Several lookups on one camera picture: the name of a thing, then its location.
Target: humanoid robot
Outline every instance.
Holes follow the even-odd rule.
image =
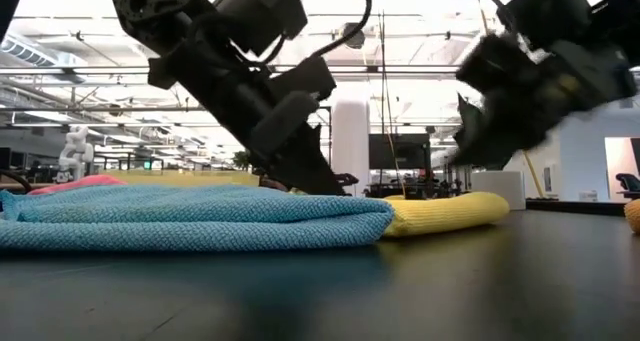
[[[93,161],[93,145],[87,143],[88,133],[86,126],[73,126],[67,133],[66,144],[58,159],[60,171],[56,183],[78,181],[83,176],[85,163]]]

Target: ceiling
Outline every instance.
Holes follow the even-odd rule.
[[[303,4],[309,23],[296,40],[285,44],[274,65],[297,64],[313,50],[331,42],[332,33],[342,25],[357,22],[364,8],[363,0],[303,0]],[[391,120],[385,120],[387,125],[394,123],[399,132],[421,132],[426,124],[456,122],[457,93],[472,100],[480,97],[475,90],[452,80],[451,74],[484,32],[481,9],[488,28],[500,30],[494,17],[495,7],[488,0],[374,0],[374,15],[365,28],[367,38],[363,48],[341,47],[326,55],[329,65],[336,71],[338,89],[325,104],[330,106],[345,97],[369,99],[373,131],[379,132],[382,80],[379,74],[367,75],[361,70],[363,66],[380,65],[384,61],[389,75],[386,90],[391,100]],[[379,37],[382,25],[386,35],[384,52]],[[176,86],[170,91],[156,89],[146,85],[145,75],[126,69],[145,67],[147,57],[153,53],[122,31],[111,0],[21,0],[9,35],[13,37],[11,40],[49,55],[55,61],[53,66],[108,67],[102,69],[102,75],[83,75],[84,83],[73,85],[75,90],[61,77],[34,76],[27,71],[22,75],[8,75],[3,69],[5,72],[1,76],[57,100],[48,103],[34,98],[34,102],[53,106],[65,101],[77,107],[115,104],[193,109],[198,106],[182,87]],[[33,68],[32,61],[0,53],[0,65],[4,67]],[[169,141],[177,144],[176,140],[179,140],[179,143],[200,147],[205,153],[222,159],[228,159],[234,151],[242,149],[224,128],[216,125],[212,116],[203,111],[124,112],[118,116],[103,112],[68,116],[77,116],[84,122],[90,118],[93,123],[128,124],[125,128],[96,126],[92,129],[99,135],[137,135],[129,140],[134,143],[145,140],[154,144]],[[55,121],[51,117],[34,117],[40,122]],[[309,123],[325,124],[327,120],[328,114],[320,111],[310,117]],[[166,123],[167,126],[141,127],[141,122]],[[201,123],[206,127],[178,127],[173,126],[174,123]],[[399,126],[407,123],[414,126]],[[324,129],[323,150],[327,153],[329,135],[327,128]],[[103,137],[100,142],[122,143],[109,137]]]

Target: yellow pole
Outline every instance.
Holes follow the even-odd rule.
[[[531,172],[531,177],[533,178],[533,183],[536,185],[536,190],[538,190],[538,195],[540,197],[544,197],[544,193],[542,192],[542,187],[540,187],[540,182],[538,181],[538,176],[536,176],[536,170],[533,168],[533,163],[529,158],[529,155],[526,151],[522,151],[524,155],[524,159],[527,160],[527,165],[529,166],[529,171]]]

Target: yellow towel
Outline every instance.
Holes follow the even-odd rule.
[[[640,200],[634,200],[624,205],[624,216],[631,226],[631,230],[640,233]]]
[[[387,237],[459,230],[499,221],[509,213],[507,201],[488,192],[424,201],[404,200],[402,196],[385,200],[395,210],[393,222],[384,233]]]

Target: wall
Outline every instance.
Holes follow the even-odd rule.
[[[533,169],[540,182],[543,195],[545,197],[559,197],[562,194],[563,180],[562,169],[560,167],[560,137],[558,131],[550,132],[549,139],[534,150],[527,152],[533,164]],[[544,169],[551,169],[551,191],[545,190]],[[535,182],[531,175],[529,166],[522,152],[516,153],[504,167],[505,171],[520,171],[524,174],[525,196],[540,197],[536,189]]]
[[[640,136],[640,113],[601,110],[588,118],[571,117],[559,132],[563,192],[561,200],[577,201],[581,191],[594,190],[609,201],[605,138]]]
[[[609,199],[612,202],[627,202],[618,192],[624,191],[620,181],[616,180],[619,173],[638,175],[638,165],[628,137],[607,137],[604,139],[604,147],[607,152],[607,173],[609,182]]]
[[[45,128],[44,136],[31,134],[31,130],[0,130],[0,146],[11,151],[57,157],[65,144],[65,135],[59,129]]]

